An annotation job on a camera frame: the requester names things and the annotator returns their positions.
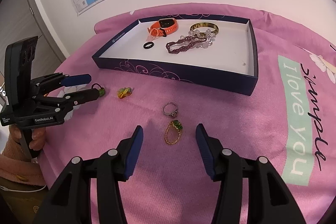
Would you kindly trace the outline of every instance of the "pink bedspread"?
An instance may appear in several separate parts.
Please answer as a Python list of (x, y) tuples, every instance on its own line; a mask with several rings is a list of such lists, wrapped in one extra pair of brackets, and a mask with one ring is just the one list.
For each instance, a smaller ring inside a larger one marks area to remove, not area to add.
[[(259, 61), (259, 80), (252, 96), (99, 69), (93, 62), (91, 56), (134, 20), (169, 14), (250, 18)], [(265, 11), (212, 4), (137, 10), (133, 15), (101, 21), (95, 31), (97, 34), (57, 71), (89, 73), (92, 83), (103, 85), (107, 93), (75, 109), (63, 125), (47, 129), (47, 144), (39, 163), (49, 187), (72, 157), (99, 157), (130, 137), (139, 124), (144, 142), (138, 163), (129, 181), (120, 183), (128, 223), (211, 223), (219, 183), (212, 182), (205, 173), (196, 144), (195, 128), (203, 123), (210, 136), (240, 156), (268, 157), (288, 183), (307, 223), (317, 223), (336, 195), (336, 71), (331, 65), (336, 65), (336, 52), (328, 41), (300, 24)], [(134, 93), (118, 99), (117, 90), (128, 86), (135, 88)], [(58, 94), (63, 92), (57, 90), (51, 95)], [(178, 104), (178, 119), (184, 126), (180, 142), (173, 146), (164, 142), (170, 120), (162, 114), (162, 106), (170, 101)], [(293, 126), (301, 118), (308, 119), (306, 127)], [(246, 213), (245, 194), (242, 222), (246, 221)], [(92, 219), (98, 223), (94, 188)]]

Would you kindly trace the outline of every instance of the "blue gripper pad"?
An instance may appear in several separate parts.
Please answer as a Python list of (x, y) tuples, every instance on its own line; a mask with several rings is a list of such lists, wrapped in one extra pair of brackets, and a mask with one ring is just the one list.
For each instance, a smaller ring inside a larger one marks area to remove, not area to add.
[(135, 165), (137, 164), (139, 158), (142, 142), (143, 142), (143, 129), (142, 127), (140, 127), (133, 140), (132, 146), (126, 156), (125, 172), (124, 172), (126, 180), (128, 180), (128, 178), (131, 175), (133, 175)]
[(196, 127), (196, 141), (201, 153), (205, 171), (213, 180), (215, 178), (215, 160), (210, 151), (206, 138), (209, 138), (202, 124)]
[(64, 78), (61, 84), (64, 86), (84, 85), (91, 82), (91, 75), (74, 75)]

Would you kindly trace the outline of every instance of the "finger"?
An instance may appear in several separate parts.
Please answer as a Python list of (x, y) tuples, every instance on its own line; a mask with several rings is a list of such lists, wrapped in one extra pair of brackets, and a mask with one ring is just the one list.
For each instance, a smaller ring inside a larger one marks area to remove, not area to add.
[(45, 135), (43, 135), (41, 138), (31, 141), (29, 144), (29, 148), (35, 151), (41, 150), (45, 144), (45, 141), (46, 141), (46, 138), (45, 138)]
[(44, 128), (36, 128), (36, 129), (33, 130), (31, 138), (33, 140), (37, 140), (38, 138), (41, 138), (43, 135), (45, 135), (45, 127)]
[(19, 128), (15, 124), (11, 124), (9, 126), (9, 132), (11, 133), (12, 137), (14, 137), (14, 138), (16, 138), (16, 139), (21, 138), (21, 131), (19, 130)]

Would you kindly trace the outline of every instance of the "orange watch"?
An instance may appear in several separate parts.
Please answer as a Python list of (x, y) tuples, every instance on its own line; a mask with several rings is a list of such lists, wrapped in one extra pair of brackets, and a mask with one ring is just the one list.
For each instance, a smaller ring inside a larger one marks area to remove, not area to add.
[(150, 28), (147, 28), (150, 35), (154, 37), (166, 37), (174, 33), (179, 28), (175, 18), (164, 18), (155, 22)]

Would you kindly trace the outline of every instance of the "cable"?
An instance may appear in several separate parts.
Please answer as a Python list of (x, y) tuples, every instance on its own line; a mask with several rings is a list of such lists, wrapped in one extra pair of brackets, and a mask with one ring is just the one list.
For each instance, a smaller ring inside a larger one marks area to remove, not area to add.
[(99, 85), (98, 83), (94, 83), (94, 84), (91, 86), (91, 88), (93, 89), (93, 87), (94, 87), (95, 85), (99, 86), (99, 87), (102, 89), (101, 85)]
[(43, 188), (38, 189), (38, 190), (34, 190), (34, 191), (19, 191), (19, 190), (11, 190), (11, 189), (8, 189), (8, 188), (0, 185), (1, 190), (4, 190), (5, 192), (16, 192), (16, 193), (35, 193), (35, 192), (42, 191), (45, 187), (47, 187), (47, 185), (44, 185)]

